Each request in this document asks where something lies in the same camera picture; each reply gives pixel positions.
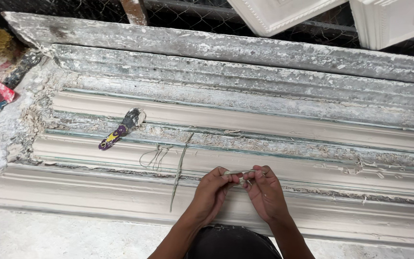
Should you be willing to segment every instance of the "metal fence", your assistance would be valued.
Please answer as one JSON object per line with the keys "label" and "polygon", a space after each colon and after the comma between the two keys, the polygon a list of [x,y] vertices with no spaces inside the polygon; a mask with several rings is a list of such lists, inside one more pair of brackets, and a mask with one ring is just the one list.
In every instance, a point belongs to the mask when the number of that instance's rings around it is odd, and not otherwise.
{"label": "metal fence", "polygon": [[[144,3],[151,26],[255,36],[227,0],[144,0]],[[330,9],[271,38],[360,48],[349,3]],[[382,51],[414,55],[414,38]]]}

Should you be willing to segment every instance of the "hand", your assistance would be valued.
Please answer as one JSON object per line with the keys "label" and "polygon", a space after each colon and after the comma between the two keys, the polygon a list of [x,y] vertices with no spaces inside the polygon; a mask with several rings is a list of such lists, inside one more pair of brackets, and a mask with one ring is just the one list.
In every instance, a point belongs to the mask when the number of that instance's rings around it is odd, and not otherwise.
{"label": "hand", "polygon": [[281,184],[269,166],[254,165],[255,172],[244,174],[242,187],[248,192],[258,215],[268,224],[288,215]]}
{"label": "hand", "polygon": [[199,227],[208,225],[218,214],[228,190],[239,183],[242,173],[223,175],[227,169],[217,167],[204,175],[197,186],[193,201],[183,218],[193,220]]}

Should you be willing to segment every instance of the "person's right hand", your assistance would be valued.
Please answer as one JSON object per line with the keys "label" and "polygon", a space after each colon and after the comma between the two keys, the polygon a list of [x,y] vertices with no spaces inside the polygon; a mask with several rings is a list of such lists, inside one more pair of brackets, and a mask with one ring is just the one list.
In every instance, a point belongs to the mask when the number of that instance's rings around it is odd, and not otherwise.
{"label": "person's right hand", "polygon": [[254,165],[255,172],[244,174],[242,187],[248,192],[258,215],[268,224],[288,215],[281,184],[269,166]]}

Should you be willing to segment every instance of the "dark clothing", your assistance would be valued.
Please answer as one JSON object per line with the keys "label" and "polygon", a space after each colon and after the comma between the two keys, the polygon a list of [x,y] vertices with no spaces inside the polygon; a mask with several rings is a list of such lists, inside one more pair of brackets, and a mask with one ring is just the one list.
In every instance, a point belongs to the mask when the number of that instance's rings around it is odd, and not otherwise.
{"label": "dark clothing", "polygon": [[271,240],[245,227],[217,224],[197,234],[184,259],[282,259]]}

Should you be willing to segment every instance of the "putty knife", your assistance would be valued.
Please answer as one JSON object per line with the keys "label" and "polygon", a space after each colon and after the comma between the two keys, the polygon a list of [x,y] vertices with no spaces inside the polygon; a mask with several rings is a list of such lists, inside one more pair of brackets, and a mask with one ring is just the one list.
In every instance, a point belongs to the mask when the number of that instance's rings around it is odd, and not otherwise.
{"label": "putty knife", "polygon": [[145,120],[146,114],[140,108],[132,108],[130,109],[127,114],[124,116],[119,127],[109,134],[106,139],[102,140],[102,142],[98,145],[98,148],[101,150],[107,150],[110,148],[116,141],[118,141],[119,137],[130,131],[135,126],[140,126],[140,124]]}

